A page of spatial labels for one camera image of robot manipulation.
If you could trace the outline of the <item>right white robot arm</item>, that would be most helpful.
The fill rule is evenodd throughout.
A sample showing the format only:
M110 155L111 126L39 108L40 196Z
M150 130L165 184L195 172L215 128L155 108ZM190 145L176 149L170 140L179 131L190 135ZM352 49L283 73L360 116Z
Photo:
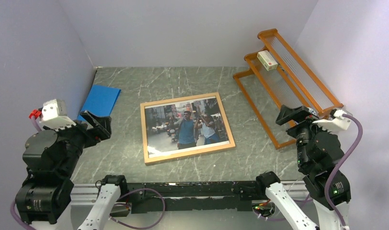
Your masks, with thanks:
M316 224L293 200L274 172L256 177L255 194L268 199L280 210L294 230L347 230L347 214L351 200L350 183L339 170L346 159L336 131L347 130L351 120L340 108L330 112L330 119L321 119L306 106L280 107L276 124L289 121L295 125L286 133L296 140L298 171L313 200L319 218Z

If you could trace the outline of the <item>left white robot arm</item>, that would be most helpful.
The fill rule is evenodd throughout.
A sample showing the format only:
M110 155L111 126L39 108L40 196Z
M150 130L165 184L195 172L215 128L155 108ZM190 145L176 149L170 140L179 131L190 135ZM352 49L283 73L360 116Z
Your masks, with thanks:
M96 116L89 111L80 115L85 122L42 109L43 130L26 141L23 161L27 177L14 202L17 220L27 229L33 221L57 223L71 202L71 176L83 150L112 135L110 116Z

